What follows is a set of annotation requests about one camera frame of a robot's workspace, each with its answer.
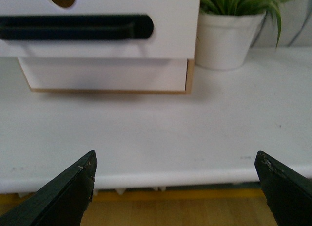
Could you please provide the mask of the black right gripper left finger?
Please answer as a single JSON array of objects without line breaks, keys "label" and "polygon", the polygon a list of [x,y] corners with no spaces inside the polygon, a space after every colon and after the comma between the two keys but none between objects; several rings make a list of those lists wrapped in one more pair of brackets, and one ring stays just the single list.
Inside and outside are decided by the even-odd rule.
[{"label": "black right gripper left finger", "polygon": [[92,201],[96,152],[89,151],[0,218],[2,226],[78,226]]}]

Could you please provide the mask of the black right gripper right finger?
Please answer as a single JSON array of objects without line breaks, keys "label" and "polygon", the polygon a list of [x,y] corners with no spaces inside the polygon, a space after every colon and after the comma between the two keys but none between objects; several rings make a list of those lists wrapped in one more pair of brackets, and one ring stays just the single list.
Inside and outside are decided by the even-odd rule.
[{"label": "black right gripper right finger", "polygon": [[312,224],[312,181],[263,151],[258,151],[255,169],[261,189],[279,226]]}]

